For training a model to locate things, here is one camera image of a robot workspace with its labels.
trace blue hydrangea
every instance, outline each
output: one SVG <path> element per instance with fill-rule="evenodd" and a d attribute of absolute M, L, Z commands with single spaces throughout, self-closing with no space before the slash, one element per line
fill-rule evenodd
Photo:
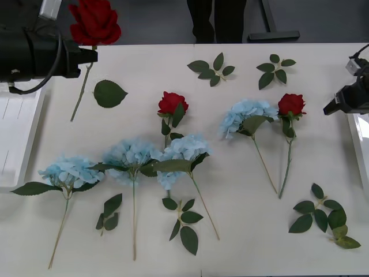
<path fill-rule="evenodd" d="M 200 134 L 190 134 L 186 137 L 177 138 L 172 141 L 171 145 L 164 150 L 164 153 L 153 152 L 153 159 L 164 160 L 194 160 L 203 153 L 211 154 L 208 142 Z M 166 190 L 170 190 L 171 186 L 177 179 L 184 175 L 184 172 L 157 172 L 157 180 Z"/>
<path fill-rule="evenodd" d="M 72 186 L 76 189 L 85 183 L 94 184 L 104 178 L 104 173 L 98 170 L 88 169 L 96 163 L 80 156 L 66 158 L 60 157 L 56 163 L 48 166 L 44 171 L 39 170 L 39 174 L 51 186 Z"/>
<path fill-rule="evenodd" d="M 152 143 L 142 141 L 140 138 L 134 140 L 122 140 L 113 146 L 103 156 L 103 162 L 114 166 L 123 166 L 137 169 L 140 165 L 147 163 L 151 159 L 151 153 L 155 156 L 161 153 Z M 138 184 L 137 175 L 132 175 L 130 171 L 108 170 L 109 174 L 123 185 L 133 186 Z"/>
<path fill-rule="evenodd" d="M 233 138 L 231 133 L 237 132 L 242 122 L 254 115 L 264 115 L 278 120 L 278 109 L 271 107 L 267 101 L 243 99 L 234 104 L 231 110 L 227 112 L 220 124 L 219 135 L 223 137 L 225 134 L 225 138 Z"/>

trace white container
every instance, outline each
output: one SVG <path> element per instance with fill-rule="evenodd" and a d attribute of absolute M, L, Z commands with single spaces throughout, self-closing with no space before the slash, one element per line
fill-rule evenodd
<path fill-rule="evenodd" d="M 25 90 L 38 83 L 32 80 L 16 87 Z M 45 89 L 29 95 L 12 94 L 7 84 L 0 84 L 0 193 L 24 184 L 44 95 Z"/>

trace rose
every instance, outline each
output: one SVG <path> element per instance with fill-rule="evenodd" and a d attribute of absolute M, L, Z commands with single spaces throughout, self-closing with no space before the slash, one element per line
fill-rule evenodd
<path fill-rule="evenodd" d="M 160 110 L 158 113 L 174 115 L 174 111 L 179 103 L 182 103 L 184 112 L 186 112 L 189 108 L 189 105 L 186 103 L 185 98 L 182 95 L 178 95 L 174 92 L 168 93 L 164 91 L 164 97 L 159 102 Z"/>
<path fill-rule="evenodd" d="M 305 106 L 302 95 L 285 94 L 278 102 L 279 114 L 288 115 L 288 112 L 292 112 L 293 115 L 306 114 L 302 112 Z"/>
<path fill-rule="evenodd" d="M 70 26 L 75 42 L 95 46 L 99 43 L 111 44 L 121 36 L 121 28 L 116 23 L 118 15 L 110 8 L 107 0 L 80 0 L 80 5 L 69 5 L 69 10 L 77 21 Z"/>

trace white table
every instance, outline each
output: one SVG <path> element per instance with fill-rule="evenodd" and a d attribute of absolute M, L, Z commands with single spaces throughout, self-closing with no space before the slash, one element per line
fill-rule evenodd
<path fill-rule="evenodd" d="M 179 236 L 168 242 L 176 220 L 161 204 L 165 191 L 156 179 L 144 178 L 137 190 L 137 261 L 132 260 L 132 193 L 111 178 L 76 194 L 55 255 L 47 270 L 62 219 L 65 200 L 58 192 L 35 197 L 0 195 L 1 276 L 255 276 L 346 275 L 369 273 L 369 205 L 363 194 L 346 115 L 324 116 L 323 108 L 342 86 L 354 79 L 345 69 L 348 56 L 361 44 L 245 44 L 202 46 L 99 47 L 76 119 L 69 122 L 81 88 L 79 79 L 55 78 L 46 98 L 27 171 L 27 181 L 41 181 L 38 169 L 57 156 L 81 154 L 96 161 L 121 139 L 142 136 L 163 144 L 157 104 L 163 91 L 177 92 L 190 105 L 178 131 L 202 132 L 214 154 L 195 171 L 205 201 L 219 230 L 217 241 L 195 187 L 183 177 L 172 195 L 196 197 L 194 209 L 205 217 L 195 229 L 197 256 Z M 223 52 L 236 66 L 232 80 L 211 88 L 187 68 L 196 59 L 212 62 Z M 258 90 L 255 67 L 275 53 L 297 64 L 288 69 L 286 87 L 272 83 Z M 103 109 L 91 91 L 104 78 L 129 94 L 116 108 Z M 225 112 L 242 98 L 277 102 L 285 93 L 303 94 L 307 115 L 296 124 L 292 166 L 282 200 L 268 183 L 252 141 L 238 136 L 219 140 L 217 128 Z M 257 139 L 265 162 L 280 186 L 287 162 L 287 144 L 279 125 L 263 125 Z M 314 200 L 310 186 L 321 185 L 347 213 L 349 235 L 362 247 L 342 250 L 313 223 L 304 234 L 289 234 L 299 216 L 293 207 Z M 120 223 L 100 238 L 95 230 L 103 203 L 123 192 Z"/>

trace black pants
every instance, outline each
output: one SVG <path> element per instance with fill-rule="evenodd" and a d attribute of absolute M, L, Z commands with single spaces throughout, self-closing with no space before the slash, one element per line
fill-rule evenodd
<path fill-rule="evenodd" d="M 242 43 L 243 14 L 247 0 L 215 0 L 214 20 L 217 43 Z M 213 0 L 187 0 L 196 43 L 214 42 L 209 21 Z"/>

